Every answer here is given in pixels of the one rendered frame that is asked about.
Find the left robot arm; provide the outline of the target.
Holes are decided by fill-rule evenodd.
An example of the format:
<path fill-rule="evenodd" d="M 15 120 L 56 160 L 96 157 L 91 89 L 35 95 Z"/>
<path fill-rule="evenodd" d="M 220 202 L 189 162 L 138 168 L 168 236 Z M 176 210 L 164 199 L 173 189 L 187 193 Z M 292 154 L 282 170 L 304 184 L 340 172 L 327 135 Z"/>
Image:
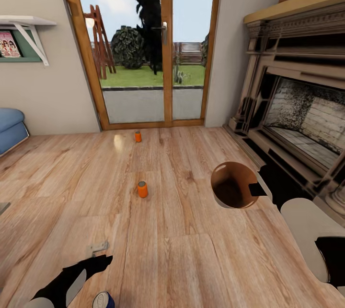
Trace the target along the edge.
<path fill-rule="evenodd" d="M 87 246 L 85 260 L 68 265 L 45 288 L 40 289 L 34 298 L 22 308 L 67 308 L 85 281 L 95 273 L 103 272 L 112 262 L 113 256 L 106 254 L 95 256 L 94 253 L 108 250 L 110 243 L 100 242 Z"/>

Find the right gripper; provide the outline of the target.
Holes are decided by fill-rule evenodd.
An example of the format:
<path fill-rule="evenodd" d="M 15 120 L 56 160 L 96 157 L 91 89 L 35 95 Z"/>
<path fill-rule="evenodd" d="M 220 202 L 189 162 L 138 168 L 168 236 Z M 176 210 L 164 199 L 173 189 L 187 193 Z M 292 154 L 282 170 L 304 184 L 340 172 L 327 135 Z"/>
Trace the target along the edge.
<path fill-rule="evenodd" d="M 266 192 L 263 190 L 259 183 L 249 184 L 249 189 L 252 196 L 267 196 Z"/>

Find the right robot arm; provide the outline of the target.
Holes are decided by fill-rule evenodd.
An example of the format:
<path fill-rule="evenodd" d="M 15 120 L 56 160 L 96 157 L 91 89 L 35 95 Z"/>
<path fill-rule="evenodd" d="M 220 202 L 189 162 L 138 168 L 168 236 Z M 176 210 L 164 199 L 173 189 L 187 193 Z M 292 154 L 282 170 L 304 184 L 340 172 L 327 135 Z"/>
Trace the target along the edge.
<path fill-rule="evenodd" d="M 341 227 L 290 182 L 275 166 L 257 171 L 252 196 L 268 196 L 287 223 L 310 271 L 345 297 L 345 228 Z"/>

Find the trash can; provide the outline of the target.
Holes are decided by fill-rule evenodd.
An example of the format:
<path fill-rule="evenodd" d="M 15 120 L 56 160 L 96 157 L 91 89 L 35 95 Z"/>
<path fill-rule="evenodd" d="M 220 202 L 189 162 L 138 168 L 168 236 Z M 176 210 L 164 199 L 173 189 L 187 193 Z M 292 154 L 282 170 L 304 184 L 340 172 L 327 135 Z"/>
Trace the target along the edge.
<path fill-rule="evenodd" d="M 224 168 L 216 170 L 226 165 Z M 223 208 L 246 209 L 253 206 L 259 196 L 252 196 L 249 184 L 257 184 L 256 174 L 244 164 L 224 162 L 212 172 L 210 184 L 216 202 Z"/>

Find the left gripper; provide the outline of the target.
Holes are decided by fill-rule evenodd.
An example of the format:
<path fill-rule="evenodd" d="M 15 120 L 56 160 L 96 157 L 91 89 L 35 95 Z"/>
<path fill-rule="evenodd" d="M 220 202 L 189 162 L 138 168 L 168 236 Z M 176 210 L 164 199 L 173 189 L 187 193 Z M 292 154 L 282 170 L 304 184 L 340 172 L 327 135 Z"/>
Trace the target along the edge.
<path fill-rule="evenodd" d="M 107 266 L 112 262 L 113 256 L 107 257 L 106 254 L 97 256 L 95 258 L 84 260 L 85 262 L 89 262 L 92 267 L 92 272 L 90 278 L 98 272 L 103 272 L 106 270 Z"/>

